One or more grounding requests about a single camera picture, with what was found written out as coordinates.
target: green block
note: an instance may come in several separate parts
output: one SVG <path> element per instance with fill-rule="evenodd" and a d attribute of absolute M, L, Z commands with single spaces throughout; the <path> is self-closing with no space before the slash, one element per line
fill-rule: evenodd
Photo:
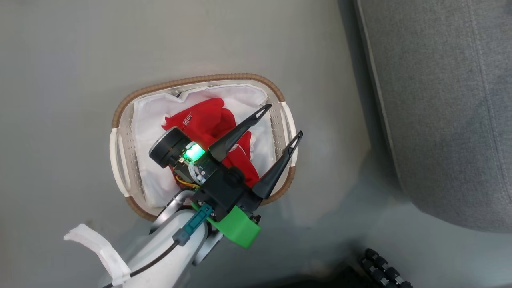
<path fill-rule="evenodd" d="M 199 209 L 194 203 L 192 206 L 196 210 Z M 224 237 L 243 248 L 249 248 L 261 231 L 261 227 L 249 219 L 237 206 L 231 209 L 231 212 L 222 221 L 215 222 L 210 217 L 208 217 L 208 221 L 224 234 Z"/>

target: gray sofa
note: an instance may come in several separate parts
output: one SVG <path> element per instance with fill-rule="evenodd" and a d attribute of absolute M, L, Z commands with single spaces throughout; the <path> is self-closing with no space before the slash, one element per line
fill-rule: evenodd
<path fill-rule="evenodd" d="M 512 1 L 359 0 L 402 189 L 422 211 L 512 231 Z"/>

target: brown woven rim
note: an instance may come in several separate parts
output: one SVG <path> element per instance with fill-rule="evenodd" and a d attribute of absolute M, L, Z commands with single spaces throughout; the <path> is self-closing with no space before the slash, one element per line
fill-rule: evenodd
<path fill-rule="evenodd" d="M 250 74 L 250 73 L 238 73 L 238 74 L 216 74 L 216 75 L 208 75 L 208 76 L 199 76 L 199 77 L 191 77 L 191 78 L 185 78 L 180 80 L 174 80 L 169 82 L 164 82 L 152 86 L 148 86 L 146 88 L 142 88 L 140 90 L 137 90 L 133 92 L 132 94 L 128 95 L 122 102 L 119 104 L 119 106 L 116 109 L 116 112 L 114 113 L 114 118 L 112 119 L 112 129 L 119 127 L 119 122 L 121 121 L 121 114 L 123 113 L 124 109 L 130 104 L 134 99 L 137 97 L 140 97 L 144 94 L 153 93 L 156 91 L 169 89 L 176 86 L 181 85 L 189 85 L 189 84 L 195 84 L 195 83 L 201 83 L 201 82 L 210 82 L 210 81 L 222 81 L 222 80 L 254 80 L 258 81 L 264 85 L 266 85 L 272 92 L 276 95 L 279 102 L 284 102 L 285 98 L 279 88 L 272 83 L 272 81 L 268 80 L 265 77 L 261 77 L 256 74 Z M 270 204 L 279 198 L 281 198 L 286 190 L 290 187 L 293 177 L 295 176 L 295 167 L 290 167 L 288 171 L 288 176 L 286 177 L 286 180 L 281 186 L 281 188 L 272 194 L 268 199 L 265 199 L 261 202 L 260 206 Z M 155 221 L 156 216 L 153 214 L 150 214 L 146 212 L 144 209 L 142 209 L 135 199 L 132 196 L 126 197 L 126 202 L 128 205 L 139 215 L 140 217 L 148 220 L 148 221 Z"/>

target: red cloth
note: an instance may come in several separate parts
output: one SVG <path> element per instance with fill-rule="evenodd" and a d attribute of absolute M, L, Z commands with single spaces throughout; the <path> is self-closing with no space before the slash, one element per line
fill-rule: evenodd
<path fill-rule="evenodd" d="M 163 129 L 178 127 L 204 150 L 236 126 L 233 114 L 224 108 L 221 98 L 198 103 L 171 118 L 166 117 L 165 122 Z M 222 163 L 239 168 L 245 175 L 245 183 L 252 187 L 260 177 L 250 161 L 250 140 L 251 133 L 247 131 L 237 142 L 238 147 L 229 152 Z"/>

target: basket handle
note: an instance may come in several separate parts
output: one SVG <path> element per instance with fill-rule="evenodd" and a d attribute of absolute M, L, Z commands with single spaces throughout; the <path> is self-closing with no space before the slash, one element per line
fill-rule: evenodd
<path fill-rule="evenodd" d="M 119 163 L 118 153 L 121 156 L 121 163 Z M 129 197 L 128 190 L 130 189 L 130 176 L 128 174 L 128 167 L 126 165 L 126 157 L 124 155 L 123 143 L 121 136 L 117 134 L 117 128 L 112 129 L 110 133 L 110 165 L 116 179 L 117 187 L 125 197 Z M 121 176 L 120 167 L 124 173 L 124 179 Z"/>
<path fill-rule="evenodd" d="M 286 104 L 286 101 L 280 102 L 280 104 L 283 107 L 283 112 L 284 112 L 283 120 L 285 121 L 284 124 L 286 124 L 288 126 L 288 139 L 292 139 L 297 134 L 297 130 L 295 129 L 295 121 L 293 121 L 293 116 L 291 115 L 290 108 Z M 294 167 L 295 162 L 297 162 L 297 154 L 298 154 L 298 149 L 295 149 L 295 152 L 293 153 L 291 160 L 290 160 L 291 167 Z"/>

